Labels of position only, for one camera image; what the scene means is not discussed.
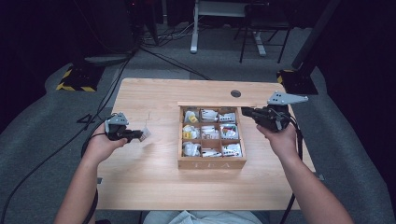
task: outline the chair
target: chair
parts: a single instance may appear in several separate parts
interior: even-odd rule
[[[262,31],[273,32],[270,38],[266,41],[267,43],[272,40],[272,38],[277,34],[278,31],[286,31],[286,36],[283,44],[266,44],[266,46],[282,46],[282,50],[280,51],[279,58],[277,60],[277,62],[280,63],[292,27],[289,23],[288,17],[286,16],[282,8],[282,5],[279,3],[278,0],[252,0],[250,4],[245,6],[244,21],[242,23],[242,26],[239,27],[238,32],[233,39],[236,39],[238,37],[239,32],[243,27],[245,28],[245,33],[241,57],[239,59],[240,63],[242,62],[244,56],[248,31],[255,32],[258,35]]]

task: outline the chair leg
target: chair leg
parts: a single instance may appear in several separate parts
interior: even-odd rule
[[[271,35],[271,37],[267,41],[270,42],[272,40],[272,38],[276,35],[277,32],[278,32],[278,30],[274,31],[274,33]]]
[[[282,55],[283,55],[283,50],[285,49],[286,42],[288,41],[289,33],[290,33],[290,29],[286,32],[285,41],[283,41],[282,50],[280,51],[280,55],[279,55],[279,58],[277,59],[277,63],[280,63],[280,59],[282,58]]]
[[[242,26],[239,26],[238,31],[236,32],[235,36],[233,37],[233,40],[235,40],[238,37],[239,32],[241,31],[241,28],[242,28]]]
[[[242,58],[244,57],[245,44],[247,42],[247,35],[248,35],[248,27],[245,27],[244,43],[242,44],[241,57],[239,58],[240,63],[242,62]]]

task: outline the dark curtain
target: dark curtain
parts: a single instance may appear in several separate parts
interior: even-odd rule
[[[388,185],[396,211],[395,1],[341,1],[305,63],[327,90]]]

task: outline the gray carpet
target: gray carpet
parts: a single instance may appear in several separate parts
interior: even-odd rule
[[[242,36],[233,40],[235,32],[229,27],[202,31],[196,54],[190,54],[190,35],[162,47],[146,48],[177,60],[181,66],[185,64],[195,72],[187,72],[139,50],[122,77],[204,79],[197,75],[204,74],[214,80],[276,82],[276,72],[291,68],[291,62],[310,30],[294,29],[291,32],[281,63],[276,63],[279,47],[266,48],[267,56],[260,57],[254,46],[247,46],[244,61],[239,63]],[[273,41],[281,38],[282,34],[278,34]],[[56,91],[69,65],[49,77],[47,94],[21,112],[0,136],[0,204],[5,204],[7,196],[24,176],[82,130],[84,124],[77,120],[95,114],[106,97],[110,101],[101,117],[111,113],[115,96],[109,96],[108,90],[120,66],[106,68],[97,92]],[[323,183],[345,205],[356,223],[395,223],[384,181],[356,134],[327,95],[320,71],[315,70],[312,78],[319,95],[309,96],[307,103],[292,108],[313,163],[318,173],[325,177]],[[21,185],[10,201],[6,223],[52,222],[78,165],[82,143],[93,126],[82,131]],[[283,211],[270,214],[271,223],[278,223]],[[108,218],[115,224],[138,223],[139,215],[139,211],[97,213],[98,218]],[[300,211],[292,211],[287,223],[305,221]]]

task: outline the black cable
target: black cable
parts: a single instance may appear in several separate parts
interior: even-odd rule
[[[58,154],[62,149],[64,149],[68,144],[70,144],[74,139],[76,139],[83,131],[85,131],[88,128],[88,125],[90,125],[92,123],[92,121],[94,119],[96,119],[96,117],[99,117],[99,113],[103,111],[103,109],[106,107],[108,101],[110,100],[111,95],[114,93],[115,91],[115,87],[117,86],[117,83],[120,80],[120,76],[126,66],[126,64],[133,58],[134,56],[134,52],[130,55],[130,57],[128,58],[128,60],[121,66],[120,71],[119,71],[119,75],[116,78],[116,80],[113,83],[116,83],[113,87],[113,90],[111,91],[109,97],[107,98],[107,100],[105,101],[105,103],[101,106],[98,107],[98,110],[96,112],[96,114],[94,116],[91,117],[91,119],[87,122],[86,125],[84,125],[83,128],[81,128],[73,137],[71,137],[66,143],[64,143],[60,148],[58,148],[57,150],[55,150],[53,153],[51,153],[46,159],[44,159],[42,162],[40,162],[31,172],[29,172],[21,181],[20,183],[14,188],[14,190],[11,191],[11,193],[8,195],[8,198],[6,200],[6,203],[3,207],[3,212],[2,212],[2,216],[1,216],[1,220],[0,220],[0,224],[5,224],[5,219],[6,219],[6,213],[7,213],[7,208],[9,206],[9,203],[12,199],[12,197],[14,196],[15,192],[18,190],[18,188],[24,183],[24,181],[29,178],[36,170],[38,170],[38,168],[40,168],[46,161],[48,161],[49,159],[51,159],[53,156],[55,156],[56,154]],[[102,104],[102,102],[105,100],[106,97],[104,97],[100,103],[100,105]]]
[[[301,129],[298,126],[298,124],[295,121],[295,118],[293,116],[288,117],[288,116],[284,115],[283,117],[288,118],[288,120],[294,126],[294,128],[296,130],[297,152],[298,152],[298,156],[299,156],[300,160],[303,160],[303,133],[301,132]],[[291,208],[293,207],[294,200],[295,200],[295,195],[294,195],[294,193],[292,193],[290,200],[289,200],[288,207],[286,208],[285,212],[283,213],[283,217],[280,220],[280,224],[284,224],[286,222],[286,218],[288,217],[289,212],[291,211]]]
[[[199,73],[199,72],[193,70],[192,68],[188,67],[186,64],[180,63],[180,62],[178,62],[178,61],[175,60],[175,59],[166,57],[166,56],[164,56],[164,55],[162,55],[162,54],[160,54],[160,53],[153,53],[153,52],[151,52],[151,51],[149,51],[149,50],[147,50],[147,49],[144,49],[144,48],[142,48],[142,47],[140,47],[140,49],[142,49],[143,51],[145,51],[145,52],[147,52],[147,53],[149,53],[149,54],[151,54],[151,55],[154,55],[155,57],[157,57],[157,58],[159,58],[159,59],[161,59],[161,60],[164,60],[164,61],[166,61],[166,62],[172,64],[173,66],[176,66],[176,67],[178,67],[178,68],[181,68],[181,69],[183,69],[183,70],[186,70],[186,71],[188,71],[188,72],[191,72],[191,73],[193,73],[193,74],[195,74],[195,75],[197,75],[197,76],[199,76],[199,77],[203,77],[203,78],[206,79],[206,80],[212,80],[212,78],[207,77],[207,76],[205,76],[204,74],[201,74],[201,73]],[[175,61],[175,62],[177,62],[177,63],[180,63],[180,64],[182,64],[182,65],[185,66],[185,67],[180,66],[180,65],[178,65],[178,64],[176,64],[176,63],[172,63],[172,62],[170,62],[169,60],[167,60],[167,59],[165,59],[165,58],[169,58],[170,60],[173,60],[173,61]]]

